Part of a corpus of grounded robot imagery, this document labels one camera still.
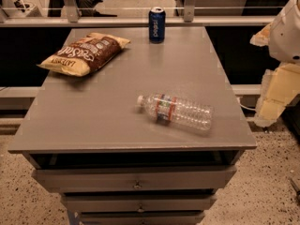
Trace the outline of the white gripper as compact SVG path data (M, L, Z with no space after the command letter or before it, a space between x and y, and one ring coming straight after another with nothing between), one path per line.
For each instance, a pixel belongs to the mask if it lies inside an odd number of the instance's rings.
M300 0L290 0L272 24L267 24L250 39L250 43L269 45L270 56L281 63L262 76L254 123L267 128L276 123L286 107L300 93Z

